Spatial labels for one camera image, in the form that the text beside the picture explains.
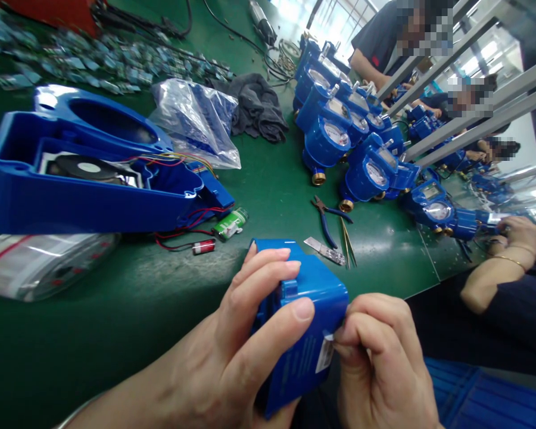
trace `fingernail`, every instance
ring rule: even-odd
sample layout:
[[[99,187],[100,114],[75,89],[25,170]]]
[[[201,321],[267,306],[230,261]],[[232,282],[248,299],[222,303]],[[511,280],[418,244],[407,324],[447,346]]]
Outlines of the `fingernail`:
[[[309,298],[300,298],[294,301],[294,315],[300,321],[311,319],[316,309]]]
[[[278,249],[276,250],[276,253],[278,254],[278,256],[288,256],[290,254],[290,249],[288,248]]]
[[[290,269],[298,269],[300,268],[300,265],[302,265],[302,263],[300,261],[288,261],[286,262],[286,265]]]

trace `pliers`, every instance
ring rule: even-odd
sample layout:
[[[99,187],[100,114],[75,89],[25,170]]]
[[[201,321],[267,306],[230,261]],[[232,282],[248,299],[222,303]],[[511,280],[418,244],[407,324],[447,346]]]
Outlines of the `pliers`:
[[[316,202],[311,201],[311,200],[310,202],[314,205],[315,208],[317,208],[317,211],[320,212],[320,219],[322,220],[323,234],[326,236],[326,241],[332,248],[338,248],[338,245],[335,244],[335,241],[332,238],[332,236],[329,235],[328,221],[326,219],[325,212],[329,212],[329,213],[333,213],[335,215],[341,216],[345,220],[347,220],[349,223],[353,223],[353,220],[351,220],[351,218],[347,214],[345,214],[344,212],[341,212],[340,210],[327,208],[326,205],[323,203],[323,201],[317,197],[317,195],[314,195],[314,197],[316,199]]]

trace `open meter housing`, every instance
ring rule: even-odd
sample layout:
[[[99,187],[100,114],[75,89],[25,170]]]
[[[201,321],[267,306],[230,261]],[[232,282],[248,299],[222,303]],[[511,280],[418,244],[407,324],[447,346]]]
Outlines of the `open meter housing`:
[[[256,406],[266,418],[323,383],[329,374],[334,348],[332,336],[341,326],[349,304],[345,285],[315,255],[306,255],[294,240],[258,240],[258,251],[289,248],[289,260],[302,263],[298,277],[282,281],[258,308],[252,334],[284,305],[302,297],[316,308],[306,333],[278,360],[263,384]]]

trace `red capacitor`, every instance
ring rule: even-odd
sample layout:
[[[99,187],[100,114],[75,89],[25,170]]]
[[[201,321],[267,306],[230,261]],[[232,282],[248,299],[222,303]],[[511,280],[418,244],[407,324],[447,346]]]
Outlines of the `red capacitor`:
[[[208,253],[211,251],[214,251],[214,242],[216,240],[205,240],[205,241],[199,241],[198,243],[194,243],[192,245],[192,254],[198,255],[203,253]]]

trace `gold bracelet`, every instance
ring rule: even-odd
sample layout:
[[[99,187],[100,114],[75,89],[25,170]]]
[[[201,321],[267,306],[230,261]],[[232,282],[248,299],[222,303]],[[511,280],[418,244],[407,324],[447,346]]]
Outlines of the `gold bracelet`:
[[[526,272],[526,268],[524,268],[524,265],[522,265],[520,262],[518,262],[517,260],[514,260],[514,259],[511,259],[509,257],[506,257],[506,256],[500,256],[500,255],[495,255],[493,256],[491,259],[493,258],[501,258],[501,259],[506,259],[506,260],[509,260],[511,262],[514,262],[514,263],[517,263],[523,270],[524,272]]]
[[[528,248],[526,248],[526,247],[516,246],[516,245],[510,245],[510,246],[508,246],[508,247],[509,247],[509,248],[510,248],[510,247],[516,247],[516,248],[524,249],[524,250],[526,250],[529,254],[531,254],[532,256],[536,257],[536,254],[535,254],[532,250],[530,250],[530,249],[528,249]]]

